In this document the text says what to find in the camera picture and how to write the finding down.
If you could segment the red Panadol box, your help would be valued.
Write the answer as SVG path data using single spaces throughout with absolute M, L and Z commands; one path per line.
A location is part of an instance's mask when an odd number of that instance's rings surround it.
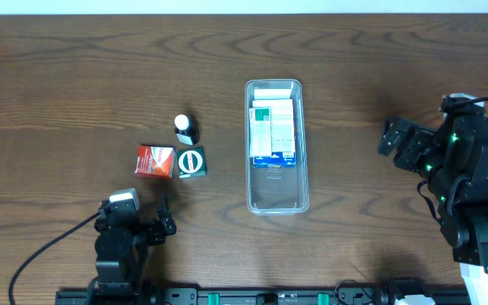
M 172 147 L 139 146 L 135 175 L 171 179 L 175 162 Z

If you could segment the green Zam-Buk box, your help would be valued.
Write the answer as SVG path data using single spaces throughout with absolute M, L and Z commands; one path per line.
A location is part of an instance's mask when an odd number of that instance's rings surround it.
M 177 164 L 181 179 L 204 176 L 207 173 L 206 158 L 201 147 L 178 151 Z

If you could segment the dark bottle white cap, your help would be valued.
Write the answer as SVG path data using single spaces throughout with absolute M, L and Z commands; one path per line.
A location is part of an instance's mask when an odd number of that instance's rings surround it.
M 194 146 L 199 142 L 197 127 L 188 115 L 176 115 L 174 123 L 175 134 L 181 143 L 188 146 Z

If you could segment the white green medicine box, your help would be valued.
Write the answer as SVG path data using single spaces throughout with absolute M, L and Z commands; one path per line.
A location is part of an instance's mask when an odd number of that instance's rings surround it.
M 249 109 L 250 156 L 253 158 L 270 157 L 271 143 L 271 109 Z

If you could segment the blue medicine box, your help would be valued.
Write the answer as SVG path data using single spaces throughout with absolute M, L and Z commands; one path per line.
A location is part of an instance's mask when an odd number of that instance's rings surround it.
M 295 120 L 291 99 L 253 100 L 251 108 L 271 109 L 270 157 L 252 158 L 254 168 L 292 168 L 296 166 Z

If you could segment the clear plastic container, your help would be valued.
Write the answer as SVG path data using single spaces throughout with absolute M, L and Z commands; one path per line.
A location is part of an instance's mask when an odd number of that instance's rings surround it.
M 308 210 L 308 161 L 302 85 L 294 79 L 250 80 L 245 87 L 247 207 L 257 216 L 294 215 Z M 296 166 L 254 168 L 249 153 L 249 109 L 253 100 L 291 99 L 295 120 Z

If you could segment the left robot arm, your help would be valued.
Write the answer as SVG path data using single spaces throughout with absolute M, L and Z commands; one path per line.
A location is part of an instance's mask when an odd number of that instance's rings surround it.
M 166 201 L 158 205 L 158 216 L 145 223 L 140 221 L 139 208 L 137 195 L 128 190 L 110 196 L 98 209 L 95 298 L 137 300 L 149 294 L 141 284 L 148 248 L 165 243 L 177 228 Z

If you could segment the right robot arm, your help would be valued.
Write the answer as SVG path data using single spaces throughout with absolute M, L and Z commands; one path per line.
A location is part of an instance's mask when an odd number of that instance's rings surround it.
M 378 146 L 421 177 L 473 304 L 488 304 L 488 118 L 447 115 L 437 130 L 391 116 Z

